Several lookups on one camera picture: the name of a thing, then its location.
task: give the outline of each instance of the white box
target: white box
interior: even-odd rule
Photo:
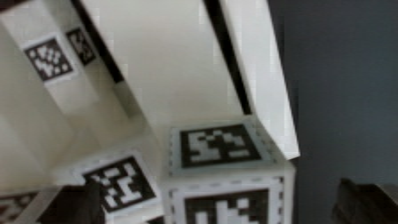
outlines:
[[[162,178],[171,224],[290,224],[295,168],[256,118],[171,130]]]

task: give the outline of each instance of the black square pattern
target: black square pattern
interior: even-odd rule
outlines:
[[[43,81],[48,81],[73,71],[55,38],[25,49],[25,54]]]
[[[68,40],[80,58],[80,61],[84,65],[91,63],[91,61],[96,59],[96,54],[89,45],[89,41],[84,35],[82,28],[76,28],[66,33]]]
[[[84,174],[84,179],[85,181],[92,179],[101,184],[103,207],[108,213],[155,198],[155,191],[133,156],[98,167]]]
[[[183,168],[261,160],[243,125],[181,131]]]
[[[185,199],[187,223],[267,224],[268,190]]]
[[[27,208],[37,192],[0,196],[0,224],[11,223]]]

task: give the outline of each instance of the white panel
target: white panel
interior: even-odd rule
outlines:
[[[254,111],[288,159],[300,154],[265,0],[222,0]]]
[[[0,24],[0,188],[46,181],[73,129]]]
[[[84,0],[156,137],[174,122],[242,115],[201,0]]]

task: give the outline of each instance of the dark background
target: dark background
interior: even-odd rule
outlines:
[[[339,178],[398,184],[398,1],[268,3],[302,152],[295,223],[327,224]]]

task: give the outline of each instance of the box face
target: box face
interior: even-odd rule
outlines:
[[[84,179],[101,183],[108,213],[156,197],[133,156],[84,173]]]
[[[107,219],[160,203],[158,188],[137,151],[89,158],[71,172],[80,183],[92,179],[101,184]]]
[[[188,198],[185,205],[187,223],[268,223],[268,189]]]
[[[249,120],[172,128],[171,138],[172,175],[274,163]]]
[[[0,224],[14,221],[36,195],[37,191],[0,195]]]
[[[277,224],[283,209],[283,181],[252,178],[171,190],[176,224]]]
[[[55,79],[73,72],[71,62],[55,37],[28,46],[25,54],[43,81]]]

